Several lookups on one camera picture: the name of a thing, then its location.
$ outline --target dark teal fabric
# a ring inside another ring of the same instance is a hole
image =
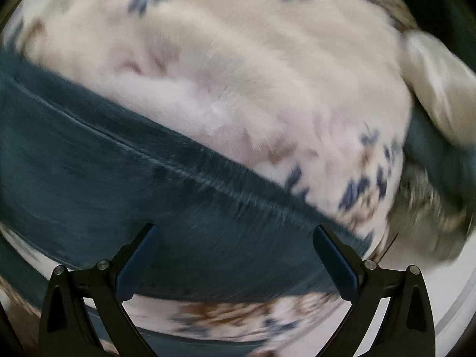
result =
[[[420,104],[413,110],[404,150],[426,168],[442,197],[476,211],[476,149],[458,148],[446,141]]]
[[[0,275],[15,290],[21,291],[27,302],[41,309],[48,281],[25,262],[2,235],[0,235]],[[91,308],[88,308],[88,311],[98,337],[110,341],[98,312]],[[159,357],[244,357],[263,344],[262,341],[201,341],[168,336],[145,329],[138,330]]]
[[[0,219],[56,261],[110,259],[147,222],[163,241],[138,293],[262,302],[335,291],[312,207],[190,139],[0,53]],[[371,238],[336,233],[363,254]]]

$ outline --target white fleece blanket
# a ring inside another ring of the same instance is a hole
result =
[[[411,110],[400,33],[373,2],[44,0],[23,7],[15,44],[33,63],[245,165],[356,235],[373,234],[371,253],[386,232]],[[213,328],[208,339],[283,342],[312,322],[253,337],[252,320],[200,325]],[[170,323],[154,330],[202,338]]]

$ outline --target metal bolt head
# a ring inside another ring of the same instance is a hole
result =
[[[109,267],[109,261],[108,260],[100,260],[100,261],[98,261],[98,264],[96,264],[96,267],[100,270],[105,270]]]
[[[418,275],[420,273],[420,269],[417,266],[412,265],[409,267],[409,269],[413,275]]]
[[[61,275],[65,271],[66,271],[65,266],[56,266],[55,269],[53,270],[53,274]]]
[[[364,262],[364,266],[365,268],[367,268],[368,270],[375,270],[377,268],[377,263],[375,263],[373,260],[366,260]]]

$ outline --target beige fabric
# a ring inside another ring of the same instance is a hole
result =
[[[402,72],[435,126],[453,144],[476,144],[476,74],[434,36],[406,34]]]
[[[441,198],[418,164],[406,163],[389,213],[390,235],[438,261],[456,259],[476,222],[472,213]]]

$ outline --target blanket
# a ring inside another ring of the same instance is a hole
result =
[[[381,1],[48,0],[23,17],[12,43],[35,64],[279,184],[355,235],[372,234],[371,253],[386,234],[411,110],[398,57],[399,31],[413,23],[400,0]],[[3,233],[16,248],[27,245]],[[174,315],[154,330],[267,339],[272,350],[335,299],[156,301]]]

